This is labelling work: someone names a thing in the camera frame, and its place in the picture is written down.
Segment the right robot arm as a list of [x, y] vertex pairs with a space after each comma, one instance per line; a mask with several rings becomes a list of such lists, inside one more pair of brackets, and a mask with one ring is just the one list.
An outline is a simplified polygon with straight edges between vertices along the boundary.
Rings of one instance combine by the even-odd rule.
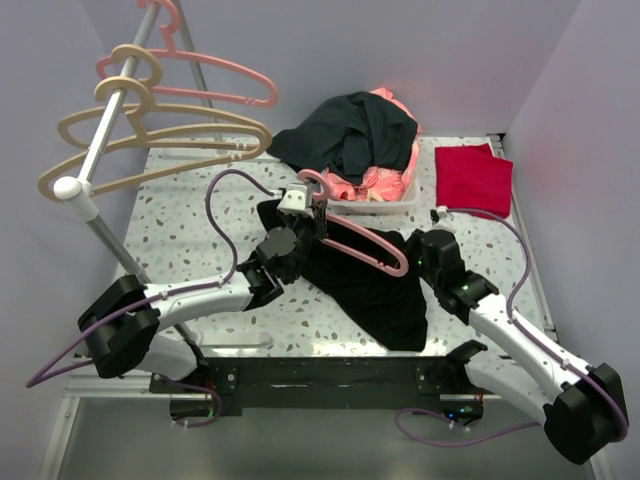
[[620, 375], [606, 363], [593, 366], [550, 339], [513, 307], [484, 276], [466, 268], [453, 233], [414, 231], [405, 248], [439, 306], [506, 353], [488, 350], [445, 369], [459, 393], [474, 386], [526, 413], [552, 446], [581, 465], [629, 430]]

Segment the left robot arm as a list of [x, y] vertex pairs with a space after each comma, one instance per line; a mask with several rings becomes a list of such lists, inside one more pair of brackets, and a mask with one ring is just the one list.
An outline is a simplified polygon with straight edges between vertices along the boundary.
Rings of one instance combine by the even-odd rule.
[[161, 333], [200, 317], [261, 308], [301, 276], [313, 241], [326, 234], [326, 204], [290, 208], [281, 199], [275, 210], [283, 225], [221, 275], [178, 284], [144, 284], [134, 275], [115, 280], [78, 320], [99, 377], [138, 369], [164, 375], [185, 392], [200, 390], [207, 380], [200, 348]]

